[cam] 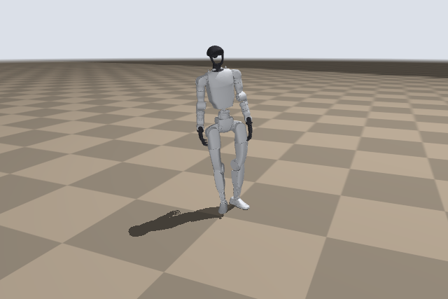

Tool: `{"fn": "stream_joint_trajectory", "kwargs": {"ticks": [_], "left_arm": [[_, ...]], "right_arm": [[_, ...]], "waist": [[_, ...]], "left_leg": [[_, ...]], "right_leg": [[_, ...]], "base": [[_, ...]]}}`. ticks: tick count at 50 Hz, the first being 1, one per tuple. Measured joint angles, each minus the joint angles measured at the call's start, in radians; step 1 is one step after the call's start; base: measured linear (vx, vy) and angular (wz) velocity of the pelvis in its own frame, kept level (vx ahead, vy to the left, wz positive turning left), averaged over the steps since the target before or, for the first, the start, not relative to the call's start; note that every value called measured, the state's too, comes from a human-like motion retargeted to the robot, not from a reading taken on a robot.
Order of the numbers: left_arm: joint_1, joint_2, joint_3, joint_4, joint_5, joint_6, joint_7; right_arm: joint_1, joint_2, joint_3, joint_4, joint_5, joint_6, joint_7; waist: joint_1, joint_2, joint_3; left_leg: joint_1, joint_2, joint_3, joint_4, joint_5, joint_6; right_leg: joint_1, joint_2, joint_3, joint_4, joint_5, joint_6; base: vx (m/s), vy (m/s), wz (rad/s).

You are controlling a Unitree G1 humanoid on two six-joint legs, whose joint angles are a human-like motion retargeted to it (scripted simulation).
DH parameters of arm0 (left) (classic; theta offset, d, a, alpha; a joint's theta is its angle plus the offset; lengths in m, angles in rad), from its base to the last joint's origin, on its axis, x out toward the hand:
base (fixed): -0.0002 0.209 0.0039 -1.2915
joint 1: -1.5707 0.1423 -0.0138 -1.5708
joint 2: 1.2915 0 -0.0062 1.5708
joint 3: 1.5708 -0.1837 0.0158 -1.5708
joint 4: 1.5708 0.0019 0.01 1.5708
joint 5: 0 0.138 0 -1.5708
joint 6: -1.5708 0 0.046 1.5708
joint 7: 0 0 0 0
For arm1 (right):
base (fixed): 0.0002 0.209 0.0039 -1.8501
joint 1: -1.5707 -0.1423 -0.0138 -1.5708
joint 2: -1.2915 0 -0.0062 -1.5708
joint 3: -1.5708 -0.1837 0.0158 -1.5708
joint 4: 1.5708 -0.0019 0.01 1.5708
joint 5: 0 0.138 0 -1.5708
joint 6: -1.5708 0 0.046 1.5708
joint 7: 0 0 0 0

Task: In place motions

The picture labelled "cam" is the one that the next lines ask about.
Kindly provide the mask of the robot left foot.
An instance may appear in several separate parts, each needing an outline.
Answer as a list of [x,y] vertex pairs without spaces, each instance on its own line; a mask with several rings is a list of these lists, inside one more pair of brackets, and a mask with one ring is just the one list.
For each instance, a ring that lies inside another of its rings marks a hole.
[[230,198],[230,204],[233,204],[241,209],[249,209],[249,205],[247,205],[241,198],[234,200],[234,196]]

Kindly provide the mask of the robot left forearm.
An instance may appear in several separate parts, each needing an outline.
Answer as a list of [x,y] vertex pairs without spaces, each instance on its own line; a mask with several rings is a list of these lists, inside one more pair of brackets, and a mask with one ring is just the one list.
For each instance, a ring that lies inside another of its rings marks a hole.
[[243,102],[240,102],[240,107],[241,107],[241,111],[242,111],[242,113],[243,113],[243,116],[244,116],[244,120],[246,121],[246,118],[247,117],[250,117],[251,118],[251,120],[252,120],[252,117],[250,116],[250,110],[249,110],[249,106],[248,106],[248,101],[247,101],[247,97],[246,97],[246,100],[244,100]]

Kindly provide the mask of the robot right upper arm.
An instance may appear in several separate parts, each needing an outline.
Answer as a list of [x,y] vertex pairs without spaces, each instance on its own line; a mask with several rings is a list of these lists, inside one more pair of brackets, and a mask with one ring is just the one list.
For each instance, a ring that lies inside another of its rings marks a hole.
[[208,76],[202,75],[196,78],[196,91],[197,91],[197,101],[198,101],[198,110],[205,110],[207,107],[207,103],[204,101],[205,96],[205,85],[208,82]]

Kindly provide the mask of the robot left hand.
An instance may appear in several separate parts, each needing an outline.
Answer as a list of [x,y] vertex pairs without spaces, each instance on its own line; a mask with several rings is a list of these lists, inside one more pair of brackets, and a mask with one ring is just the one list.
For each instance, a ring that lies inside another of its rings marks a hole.
[[246,124],[248,125],[248,136],[247,136],[247,141],[249,141],[250,139],[251,139],[251,137],[252,137],[252,123],[253,122],[251,122],[251,118],[250,117],[247,117],[246,118]]

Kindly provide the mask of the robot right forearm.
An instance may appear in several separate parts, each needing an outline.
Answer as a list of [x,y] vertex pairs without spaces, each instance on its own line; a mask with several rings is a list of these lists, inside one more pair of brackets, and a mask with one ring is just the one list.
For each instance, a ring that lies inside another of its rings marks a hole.
[[198,110],[198,102],[196,104],[196,114],[197,114],[197,130],[198,127],[200,126],[203,127],[204,129],[204,110]]

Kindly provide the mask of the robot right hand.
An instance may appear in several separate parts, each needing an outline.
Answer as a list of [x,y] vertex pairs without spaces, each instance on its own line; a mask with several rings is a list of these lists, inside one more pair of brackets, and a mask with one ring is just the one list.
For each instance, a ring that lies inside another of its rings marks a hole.
[[[199,130],[199,131],[198,131]],[[203,127],[198,127],[198,130],[197,130],[197,132],[198,132],[198,134],[199,134],[199,138],[200,138],[200,140],[202,141],[202,144],[204,145],[204,146],[208,146],[206,143],[208,143],[206,140],[207,139],[203,139],[203,132],[204,132],[204,130],[203,130]]]

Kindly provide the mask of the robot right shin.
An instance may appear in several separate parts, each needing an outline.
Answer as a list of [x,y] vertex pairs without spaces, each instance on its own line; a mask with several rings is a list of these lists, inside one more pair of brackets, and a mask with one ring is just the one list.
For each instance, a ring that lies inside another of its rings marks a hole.
[[214,173],[214,179],[216,183],[217,191],[219,192],[220,196],[220,203],[226,203],[225,202],[225,177],[224,173],[220,173],[219,169],[213,171]]

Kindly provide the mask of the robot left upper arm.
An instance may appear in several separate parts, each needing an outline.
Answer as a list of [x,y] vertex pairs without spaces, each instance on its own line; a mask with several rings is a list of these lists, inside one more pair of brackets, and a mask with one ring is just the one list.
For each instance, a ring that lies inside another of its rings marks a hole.
[[236,100],[238,102],[246,100],[246,94],[243,92],[242,74],[238,69],[231,69],[234,79],[234,88],[236,90]]

